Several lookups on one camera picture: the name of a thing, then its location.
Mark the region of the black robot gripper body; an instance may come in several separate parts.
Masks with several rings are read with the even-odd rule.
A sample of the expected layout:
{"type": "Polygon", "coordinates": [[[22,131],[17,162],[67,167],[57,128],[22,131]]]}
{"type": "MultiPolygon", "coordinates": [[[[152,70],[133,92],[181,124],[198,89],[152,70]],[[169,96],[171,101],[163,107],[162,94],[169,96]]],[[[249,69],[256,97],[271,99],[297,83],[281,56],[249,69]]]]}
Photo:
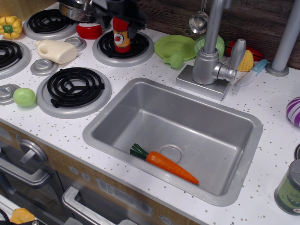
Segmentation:
{"type": "Polygon", "coordinates": [[[146,26],[147,16],[138,7],[138,0],[93,0],[97,15],[116,17],[137,26],[146,26]]]}

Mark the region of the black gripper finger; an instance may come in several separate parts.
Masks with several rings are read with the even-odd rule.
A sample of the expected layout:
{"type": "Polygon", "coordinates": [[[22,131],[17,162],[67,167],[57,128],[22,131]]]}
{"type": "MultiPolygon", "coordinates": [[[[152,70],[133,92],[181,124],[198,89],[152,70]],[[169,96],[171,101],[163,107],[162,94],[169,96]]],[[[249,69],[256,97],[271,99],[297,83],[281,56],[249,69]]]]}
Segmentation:
{"type": "Polygon", "coordinates": [[[128,25],[128,38],[135,38],[137,32],[142,28],[142,23],[138,21],[131,21],[128,25]]]}
{"type": "Polygon", "coordinates": [[[110,25],[110,22],[112,20],[112,16],[108,11],[105,10],[98,10],[97,11],[97,17],[99,18],[100,24],[104,26],[105,28],[108,28],[110,25]]]}

